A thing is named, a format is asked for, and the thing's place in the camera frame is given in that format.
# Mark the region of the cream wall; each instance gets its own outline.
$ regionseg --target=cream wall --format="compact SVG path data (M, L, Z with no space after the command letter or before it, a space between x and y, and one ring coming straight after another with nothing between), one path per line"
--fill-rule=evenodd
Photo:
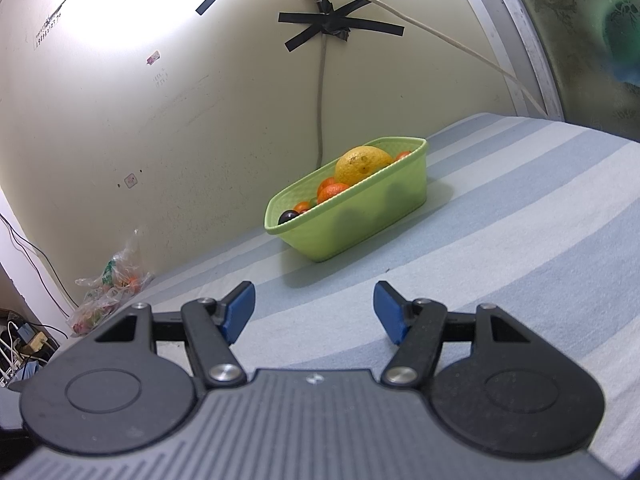
M1 187L0 214L21 237L25 236ZM24 250L12 239L9 229L5 229L0 221L0 307L17 310L30 321L55 326L69 333L70 329L65 324L65 316L57 308L56 302L67 314L73 312L72 307L62 292L56 288L56 283L48 274L49 269L38 259L38 253L30 250L26 244L23 245L27 247L31 261ZM38 273L31 262L37 267L46 288L40 283Z
M62 1L0 4L0 184L65 283L99 273L136 227L151 269L183 264L260 225L314 168L319 38L289 53L302 27L277 23L312 4L218 0L199 16L203 0L67 0L35 48ZM387 1L495 59L466 0ZM325 160L481 111L514 113L504 79L421 30L328 40Z

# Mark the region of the blue and white striped cloth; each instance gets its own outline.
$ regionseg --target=blue and white striped cloth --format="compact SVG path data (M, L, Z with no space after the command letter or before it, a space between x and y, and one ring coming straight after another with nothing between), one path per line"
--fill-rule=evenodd
M367 367L395 348L373 286L450 310L497 303L600 381L592 451L618 473L640 460L640 145L564 123L481 114L431 136L426 204L321 264L255 232L160 277L136 300L178 310L256 285L233 350L257 367ZM443 362L468 347L446 345ZM184 360L175 346L159 351Z

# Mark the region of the green plastic basket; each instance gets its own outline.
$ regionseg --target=green plastic basket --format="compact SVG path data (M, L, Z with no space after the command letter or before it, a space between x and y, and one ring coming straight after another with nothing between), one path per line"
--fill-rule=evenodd
M426 154L428 144L413 137L381 137L368 142L394 162L362 182L278 225L278 218L303 200L316 196L320 183L334 176L338 159L297 181L271 199L264 215L264 228L315 262L322 262L373 236L419 208L427 198Z

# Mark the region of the bag of fruit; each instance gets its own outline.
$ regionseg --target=bag of fruit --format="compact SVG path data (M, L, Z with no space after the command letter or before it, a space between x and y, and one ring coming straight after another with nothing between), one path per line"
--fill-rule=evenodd
M88 334L152 279L140 264L139 233L135 230L124 249L113 255L100 276L76 280L77 285L88 286L90 290L66 322L75 334Z

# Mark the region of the gray ribbed plate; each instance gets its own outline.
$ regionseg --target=gray ribbed plate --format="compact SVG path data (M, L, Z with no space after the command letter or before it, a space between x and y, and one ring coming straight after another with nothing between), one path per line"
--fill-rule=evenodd
M492 458L449 436L415 392L368 370L260 370L211 392L167 439L112 458L40 448L11 480L614 480L586 452L540 462Z

